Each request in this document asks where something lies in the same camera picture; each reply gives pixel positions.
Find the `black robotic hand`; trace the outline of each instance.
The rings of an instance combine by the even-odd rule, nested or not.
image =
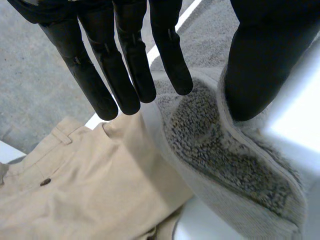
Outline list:
[[[139,111],[140,102],[150,103],[156,98],[141,37],[147,0],[8,1],[28,21],[40,25],[101,119],[114,119],[118,115],[117,104],[124,114],[132,115]],[[182,0],[149,0],[149,3],[152,34],[164,69],[176,92],[187,95],[193,82],[175,31]],[[78,19],[117,104],[88,56]],[[116,47],[114,20],[133,85]]]

